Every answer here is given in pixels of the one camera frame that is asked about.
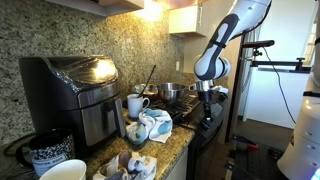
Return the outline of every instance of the wall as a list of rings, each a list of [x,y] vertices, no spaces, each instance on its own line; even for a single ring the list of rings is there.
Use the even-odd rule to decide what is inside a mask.
[[[234,0],[208,0],[203,3],[203,6],[210,8],[210,11],[206,16],[210,18],[208,22],[211,27],[207,32],[206,37],[199,36],[187,36],[185,42],[185,57],[184,57],[184,72],[193,73],[193,67],[195,64],[194,57],[202,54],[205,50],[209,40],[215,32],[217,26],[221,20],[226,16],[229,9],[232,6]]]
[[[317,1],[273,0],[261,26],[259,40],[274,40],[268,47],[273,61],[295,61],[303,57],[317,12]]]
[[[296,61],[304,57],[305,47],[317,12],[316,1],[274,0],[270,12],[260,29],[259,40],[274,40],[275,44],[266,51],[271,61]],[[266,52],[258,60],[268,61]],[[281,95],[277,74],[252,68],[252,78],[244,113],[245,119],[253,119],[287,128],[294,128]],[[275,66],[277,69],[294,69],[294,66]],[[302,103],[302,93],[308,74],[279,73],[280,83],[293,119],[297,121]]]
[[[168,34],[168,12],[148,22],[135,13],[104,18],[43,0],[0,1],[0,145],[34,131],[20,77],[24,56],[100,55],[114,60],[121,95],[143,83],[184,82],[184,40]]]

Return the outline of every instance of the white cabinet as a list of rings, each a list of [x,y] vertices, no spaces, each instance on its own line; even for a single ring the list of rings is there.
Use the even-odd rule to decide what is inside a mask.
[[[206,36],[210,30],[208,11],[206,3],[170,10],[169,33]]]
[[[185,180],[187,177],[188,149],[186,149],[166,180]]]
[[[101,16],[112,16],[144,8],[144,0],[46,0]]]
[[[178,9],[187,6],[194,6],[208,0],[153,0],[160,3],[166,9]]]

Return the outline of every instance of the robotic arm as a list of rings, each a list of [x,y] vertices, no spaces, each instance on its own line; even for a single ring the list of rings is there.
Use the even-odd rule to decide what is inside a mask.
[[[195,64],[194,72],[202,81],[227,75],[230,63],[219,58],[226,44],[236,34],[249,30],[264,17],[271,0],[236,0],[220,22],[204,53]]]
[[[205,119],[201,125],[208,129],[212,123],[210,104],[214,79],[228,75],[229,61],[220,58],[222,50],[231,38],[249,31],[263,20],[271,0],[235,0],[227,16],[220,22],[204,53],[197,56],[194,67],[196,83],[189,87],[198,91],[199,100],[204,102]]]

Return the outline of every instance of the oven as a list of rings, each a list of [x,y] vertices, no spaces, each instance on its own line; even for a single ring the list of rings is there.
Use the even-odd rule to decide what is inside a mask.
[[[173,123],[195,132],[195,137],[191,141],[188,149],[187,179],[195,178],[196,174],[201,174],[203,168],[197,168],[198,164],[210,163],[202,161],[200,156],[212,156],[210,148],[217,140],[221,130],[224,109],[227,102],[225,93],[214,92],[210,104],[212,123],[209,128],[202,126],[205,119],[203,103],[198,100],[197,91],[185,91],[184,98],[173,105],[165,105],[160,100],[152,100],[150,108],[166,110],[172,117]]]

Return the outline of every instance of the black cable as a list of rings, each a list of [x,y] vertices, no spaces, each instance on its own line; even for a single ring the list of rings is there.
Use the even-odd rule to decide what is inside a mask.
[[[267,50],[266,50],[264,47],[262,47],[262,48],[263,48],[264,52],[266,53],[266,56],[267,56],[268,60],[271,62],[271,59],[269,58],[269,55],[268,55]],[[289,107],[288,107],[287,99],[286,99],[286,97],[284,96],[284,93],[283,93],[283,90],[282,90],[282,87],[281,87],[280,75],[279,75],[278,71],[276,70],[276,68],[274,67],[274,65],[271,65],[271,66],[272,66],[273,70],[277,73],[279,88],[280,88],[280,91],[281,91],[281,94],[282,94],[284,103],[285,103],[285,105],[286,105],[287,111],[288,111],[288,113],[289,113],[289,115],[290,115],[290,117],[291,117],[291,120],[294,122],[294,124],[296,124],[296,121],[293,119],[293,117],[292,117],[292,115],[291,115],[291,112],[290,112]]]
[[[20,174],[15,174],[13,176],[8,177],[6,180],[21,179],[22,177],[20,177],[20,176],[25,176],[25,175],[29,175],[29,174],[35,174],[35,171],[31,170],[31,171],[26,171],[26,172],[23,172],[23,173],[20,173]]]
[[[16,140],[14,140],[13,142],[11,142],[4,150],[3,150],[3,155],[4,156],[15,156],[15,154],[10,154],[9,153],[9,149],[11,149],[14,145],[18,144],[18,142],[28,138],[28,137],[31,137],[31,136],[34,136],[35,133],[30,133],[30,134],[27,134],[25,136],[22,136],[21,138],[18,138]]]

